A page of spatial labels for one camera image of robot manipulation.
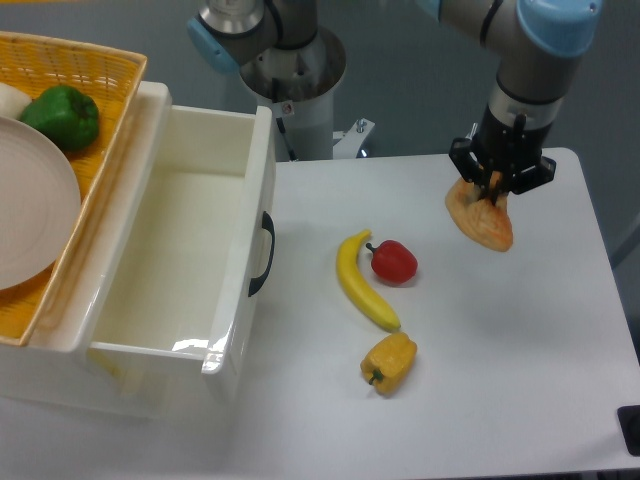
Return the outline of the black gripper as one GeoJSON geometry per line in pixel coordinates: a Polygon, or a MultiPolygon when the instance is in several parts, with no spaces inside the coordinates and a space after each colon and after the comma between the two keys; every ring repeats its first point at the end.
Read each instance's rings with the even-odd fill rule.
{"type": "Polygon", "coordinates": [[[523,194],[554,179],[556,162],[542,153],[557,116],[557,105],[489,104],[471,137],[452,141],[449,157],[478,197],[493,206],[505,194],[523,194]]]}

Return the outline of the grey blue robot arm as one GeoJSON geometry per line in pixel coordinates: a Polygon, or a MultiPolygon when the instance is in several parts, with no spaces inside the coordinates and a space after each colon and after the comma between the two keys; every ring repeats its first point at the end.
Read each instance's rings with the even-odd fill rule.
{"type": "MultiPolygon", "coordinates": [[[[496,80],[481,122],[449,156],[481,198],[497,202],[552,181],[544,140],[600,19],[598,1],[424,1],[424,12],[495,52],[496,80]]],[[[271,105],[330,94],[346,69],[340,40],[313,1],[206,1],[188,35],[216,71],[239,74],[271,105]]]]}

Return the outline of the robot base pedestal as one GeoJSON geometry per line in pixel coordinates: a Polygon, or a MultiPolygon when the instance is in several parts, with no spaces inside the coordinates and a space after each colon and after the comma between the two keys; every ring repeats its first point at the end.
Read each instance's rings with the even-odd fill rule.
{"type": "Polygon", "coordinates": [[[240,68],[257,104],[272,111],[278,161],[333,157],[334,92],[345,70],[342,42],[322,26],[302,48],[273,47],[240,68]]]}

